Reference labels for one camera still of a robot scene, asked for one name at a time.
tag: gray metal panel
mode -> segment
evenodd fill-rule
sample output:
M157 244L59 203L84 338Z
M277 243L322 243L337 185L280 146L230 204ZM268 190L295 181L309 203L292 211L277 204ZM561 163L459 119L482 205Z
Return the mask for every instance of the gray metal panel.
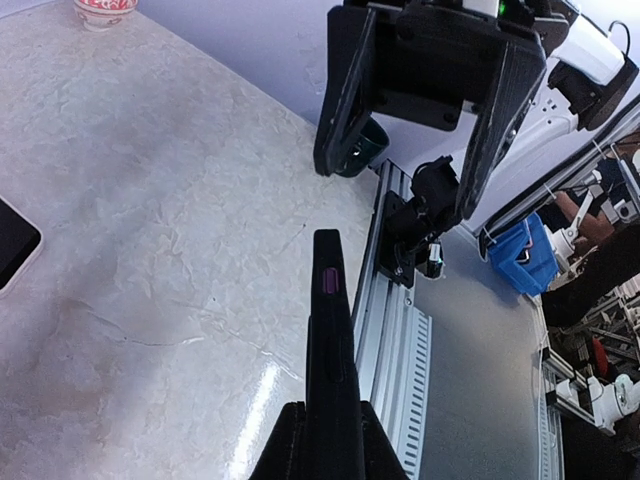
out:
M458 231L442 238L444 278L416 282L433 318L421 478L538 476L537 308Z
M387 309L387 321L385 322L382 341L380 342L379 362L376 368L376 379L373 394L371 395L371 403L380 405L378 414L380 422L388 425L391 419L392 411L397 410L393 401L385 401L387 398L393 398L401 392L393 391L393 381L402 375L401 364L403 361L403 349L407 346L405 343L407 322L404 316L408 314L405 311L408 307L404 304L405 296L408 293L406 289L396 287L391 291L391 298Z

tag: smartphone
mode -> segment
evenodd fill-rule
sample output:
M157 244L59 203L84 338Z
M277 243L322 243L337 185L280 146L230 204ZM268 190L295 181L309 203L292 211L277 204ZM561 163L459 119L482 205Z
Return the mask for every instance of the smartphone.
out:
M42 249L42 233L0 197L0 297Z

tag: bowl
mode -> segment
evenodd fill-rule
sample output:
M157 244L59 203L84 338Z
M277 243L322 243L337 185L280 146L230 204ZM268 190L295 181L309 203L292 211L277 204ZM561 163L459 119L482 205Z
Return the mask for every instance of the bowl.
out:
M104 32L133 12L138 0L73 0L76 14L91 32Z

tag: blue plastic container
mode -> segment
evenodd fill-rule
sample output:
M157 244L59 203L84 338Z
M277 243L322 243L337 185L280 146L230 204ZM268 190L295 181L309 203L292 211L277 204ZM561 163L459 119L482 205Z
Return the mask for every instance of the blue plastic container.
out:
M530 261L521 265L516 259L530 240L533 240L529 249ZM518 292L532 296L545 292L558 274L551 243L536 213L500 235L489 249L489 259L494 270Z

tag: white marble countertop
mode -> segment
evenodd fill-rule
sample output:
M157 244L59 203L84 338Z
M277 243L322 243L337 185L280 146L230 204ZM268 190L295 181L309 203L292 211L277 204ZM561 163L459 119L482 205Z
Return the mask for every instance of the white marble countertop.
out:
M0 195L44 250L0 300L0 478L244 479L304 396L312 235L351 296L376 177L142 15L0 21Z

